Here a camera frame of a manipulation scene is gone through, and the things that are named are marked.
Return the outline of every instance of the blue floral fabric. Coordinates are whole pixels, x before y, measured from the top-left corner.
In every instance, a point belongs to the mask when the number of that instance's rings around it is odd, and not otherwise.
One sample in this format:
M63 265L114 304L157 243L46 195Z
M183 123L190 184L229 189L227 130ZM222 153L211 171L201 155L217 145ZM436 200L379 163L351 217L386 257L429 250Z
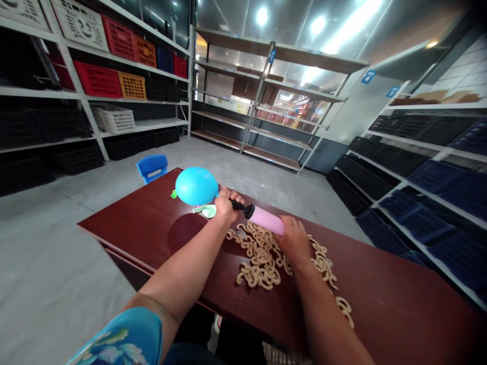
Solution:
M162 323L147 308L130 308L98 332L68 365L157 365Z

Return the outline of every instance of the concrete floor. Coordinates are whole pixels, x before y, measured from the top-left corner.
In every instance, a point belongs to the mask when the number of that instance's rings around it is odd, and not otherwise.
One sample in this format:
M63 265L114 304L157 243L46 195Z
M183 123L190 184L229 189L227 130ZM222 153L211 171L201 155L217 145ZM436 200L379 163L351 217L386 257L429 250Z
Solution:
M219 183L370 244L324 176L300 176L196 138L0 198L1 363L65 363L134 294L76 223L143 186L135 163L167 155Z

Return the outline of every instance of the blue plastic chair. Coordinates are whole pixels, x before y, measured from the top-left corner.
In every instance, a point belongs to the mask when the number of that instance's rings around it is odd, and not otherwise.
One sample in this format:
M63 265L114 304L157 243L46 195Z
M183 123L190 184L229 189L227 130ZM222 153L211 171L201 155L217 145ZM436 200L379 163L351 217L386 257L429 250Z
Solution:
M144 157L137 162L137 168L147 185L167 173L167 157L166 155L150 155Z

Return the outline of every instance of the blue balloon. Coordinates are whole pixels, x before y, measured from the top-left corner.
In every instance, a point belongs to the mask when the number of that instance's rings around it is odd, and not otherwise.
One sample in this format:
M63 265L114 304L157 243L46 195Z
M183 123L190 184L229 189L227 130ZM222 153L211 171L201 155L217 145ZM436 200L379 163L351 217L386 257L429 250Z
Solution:
M218 196L218 183L208 170L190 167L179 174L176 193L186 204L205 205Z

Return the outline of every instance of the wooden table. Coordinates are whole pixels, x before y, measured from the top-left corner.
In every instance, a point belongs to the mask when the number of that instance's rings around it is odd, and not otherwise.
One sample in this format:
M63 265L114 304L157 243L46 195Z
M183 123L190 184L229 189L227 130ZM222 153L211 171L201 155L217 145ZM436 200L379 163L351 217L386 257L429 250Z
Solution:
M171 192L182 169L133 192L79 223L110 254L135 289L206 223ZM288 214L251 197L276 215ZM440 364L468 360L481 330L480 316L435 272L301 219L328 248L336 296L352 306L355 331L377 364ZM244 223L243 214L235 223ZM199 303L245 323L294 351L307 354L300 298L292 277L280 268L273 290L235 284L245 250L225 241Z

